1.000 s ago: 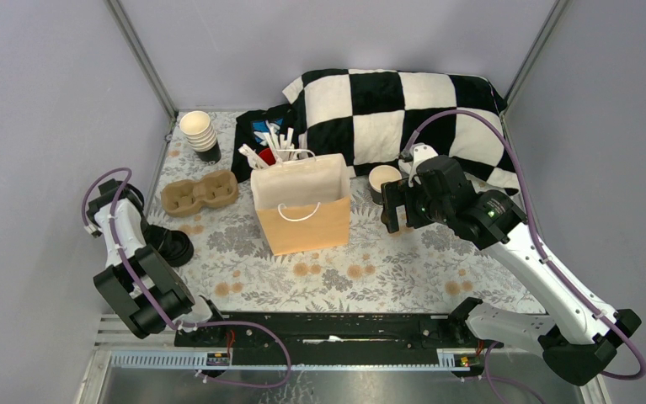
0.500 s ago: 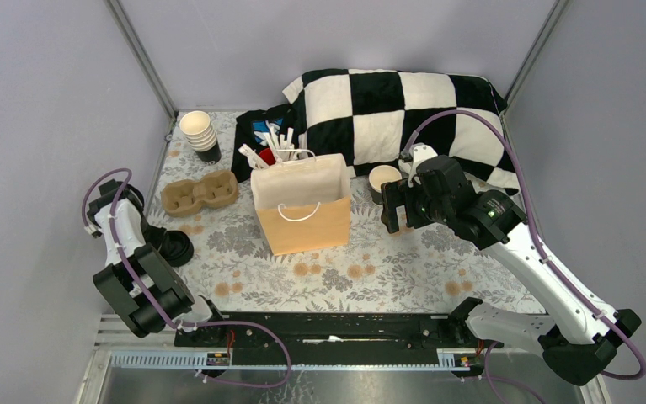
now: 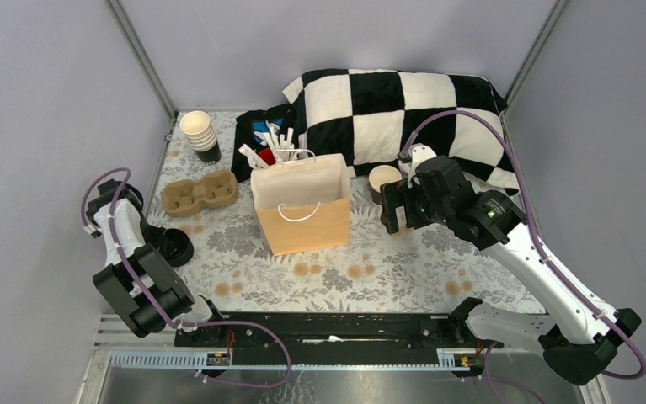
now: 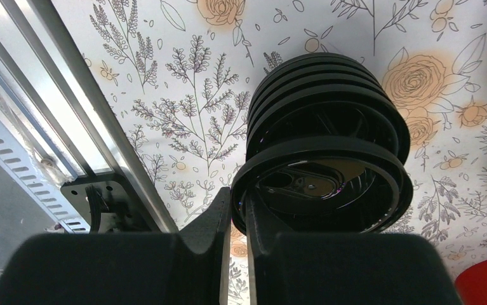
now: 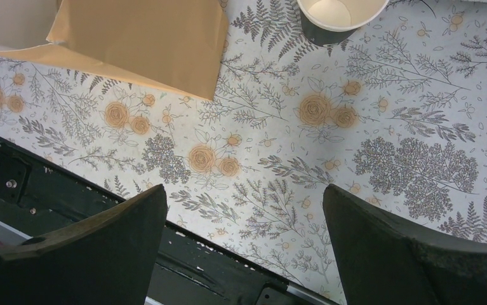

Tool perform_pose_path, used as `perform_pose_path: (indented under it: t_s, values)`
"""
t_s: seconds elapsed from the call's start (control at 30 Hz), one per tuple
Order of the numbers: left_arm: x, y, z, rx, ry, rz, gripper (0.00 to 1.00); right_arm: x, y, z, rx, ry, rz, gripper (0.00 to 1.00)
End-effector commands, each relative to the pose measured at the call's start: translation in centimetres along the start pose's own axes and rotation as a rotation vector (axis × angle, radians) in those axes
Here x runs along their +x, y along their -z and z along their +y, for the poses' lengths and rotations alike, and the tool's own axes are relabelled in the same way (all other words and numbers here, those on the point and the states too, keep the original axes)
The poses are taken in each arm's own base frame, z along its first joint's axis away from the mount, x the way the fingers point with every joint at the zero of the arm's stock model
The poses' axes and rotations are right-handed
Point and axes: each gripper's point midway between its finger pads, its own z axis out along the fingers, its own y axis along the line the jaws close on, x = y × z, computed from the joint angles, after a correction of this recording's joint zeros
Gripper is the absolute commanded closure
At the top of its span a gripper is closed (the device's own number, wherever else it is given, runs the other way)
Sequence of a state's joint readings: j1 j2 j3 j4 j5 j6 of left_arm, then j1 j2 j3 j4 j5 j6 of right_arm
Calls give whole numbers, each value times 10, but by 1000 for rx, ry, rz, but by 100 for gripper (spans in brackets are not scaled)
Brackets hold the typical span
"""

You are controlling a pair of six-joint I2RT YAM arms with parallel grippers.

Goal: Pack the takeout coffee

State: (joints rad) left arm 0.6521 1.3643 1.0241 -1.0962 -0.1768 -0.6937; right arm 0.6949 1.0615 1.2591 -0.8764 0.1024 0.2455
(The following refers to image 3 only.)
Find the single black paper cup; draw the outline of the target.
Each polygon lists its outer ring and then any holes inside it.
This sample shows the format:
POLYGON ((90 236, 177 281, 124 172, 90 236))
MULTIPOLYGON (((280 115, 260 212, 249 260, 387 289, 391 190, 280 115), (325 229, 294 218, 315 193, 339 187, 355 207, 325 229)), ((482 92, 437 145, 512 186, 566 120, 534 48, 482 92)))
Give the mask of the single black paper cup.
POLYGON ((380 165, 374 167, 368 175, 370 195, 375 205, 382 204, 382 185, 396 183, 402 179, 400 171, 391 165, 380 165))

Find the white brown paper bag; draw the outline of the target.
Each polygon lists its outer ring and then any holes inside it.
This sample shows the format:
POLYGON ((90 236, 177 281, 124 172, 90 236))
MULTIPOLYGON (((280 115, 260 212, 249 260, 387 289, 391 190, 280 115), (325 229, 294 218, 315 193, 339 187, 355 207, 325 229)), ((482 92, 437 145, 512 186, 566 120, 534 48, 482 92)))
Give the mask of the white brown paper bag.
POLYGON ((343 246, 350 239, 344 156, 312 155, 251 173, 254 208, 275 256, 343 246))

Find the stack of paper cups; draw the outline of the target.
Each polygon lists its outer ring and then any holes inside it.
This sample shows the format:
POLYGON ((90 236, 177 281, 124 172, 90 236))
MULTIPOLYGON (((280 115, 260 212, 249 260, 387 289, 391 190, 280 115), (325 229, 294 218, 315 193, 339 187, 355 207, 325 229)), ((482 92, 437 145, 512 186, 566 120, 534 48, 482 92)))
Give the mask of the stack of paper cups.
POLYGON ((216 130, 211 117, 203 111, 191 111, 183 115, 179 122, 185 140, 196 156, 204 163, 212 165, 222 158, 216 130))

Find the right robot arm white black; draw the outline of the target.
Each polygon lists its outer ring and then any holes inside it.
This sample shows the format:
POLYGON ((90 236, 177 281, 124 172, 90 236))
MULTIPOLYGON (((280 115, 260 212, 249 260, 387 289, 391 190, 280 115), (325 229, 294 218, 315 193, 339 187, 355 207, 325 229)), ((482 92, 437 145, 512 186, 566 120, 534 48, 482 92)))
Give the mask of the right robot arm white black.
POLYGON ((379 187, 387 232, 399 231, 399 207, 408 228, 444 225, 508 269, 546 311, 529 315, 467 298, 449 315, 452 342, 468 347, 482 339, 522 348, 574 385, 605 372, 641 325, 640 316, 605 302, 551 253, 542 252, 543 241, 505 193, 476 192, 457 161, 427 146, 416 145, 410 154, 408 176, 379 187))

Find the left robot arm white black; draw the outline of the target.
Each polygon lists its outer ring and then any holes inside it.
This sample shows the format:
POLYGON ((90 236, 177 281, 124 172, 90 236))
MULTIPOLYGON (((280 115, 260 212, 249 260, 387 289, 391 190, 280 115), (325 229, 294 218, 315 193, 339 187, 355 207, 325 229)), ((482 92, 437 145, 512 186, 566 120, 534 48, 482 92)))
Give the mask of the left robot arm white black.
POLYGON ((129 184, 109 179, 95 188, 99 194, 87 202, 84 218, 87 231, 104 239, 106 258, 93 283, 114 312, 139 338, 168 324, 187 330, 195 325, 205 345, 221 343, 227 324, 176 271, 194 256, 188 235, 148 224, 141 192, 129 184))

